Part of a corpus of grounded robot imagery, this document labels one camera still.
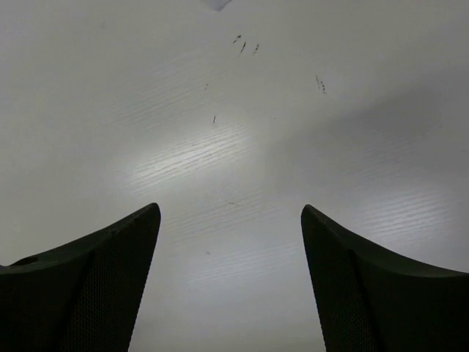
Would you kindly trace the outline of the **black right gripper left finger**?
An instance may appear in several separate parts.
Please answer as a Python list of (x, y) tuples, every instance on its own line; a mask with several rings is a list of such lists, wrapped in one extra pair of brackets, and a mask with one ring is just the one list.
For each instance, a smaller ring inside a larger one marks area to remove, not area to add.
[(155, 251), (151, 203), (1, 267), (2, 351), (127, 351)]

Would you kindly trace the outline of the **white fabric skirt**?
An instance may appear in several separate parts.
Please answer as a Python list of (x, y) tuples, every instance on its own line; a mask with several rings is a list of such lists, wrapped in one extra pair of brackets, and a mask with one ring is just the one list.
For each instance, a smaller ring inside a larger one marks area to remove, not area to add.
[(211, 10), (220, 12), (232, 0), (202, 0)]

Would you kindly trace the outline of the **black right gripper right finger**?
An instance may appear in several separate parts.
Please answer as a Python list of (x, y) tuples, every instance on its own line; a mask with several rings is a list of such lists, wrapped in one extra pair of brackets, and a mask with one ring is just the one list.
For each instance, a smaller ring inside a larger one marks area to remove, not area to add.
[(327, 351), (467, 351), (468, 274), (392, 252), (311, 205), (301, 213)]

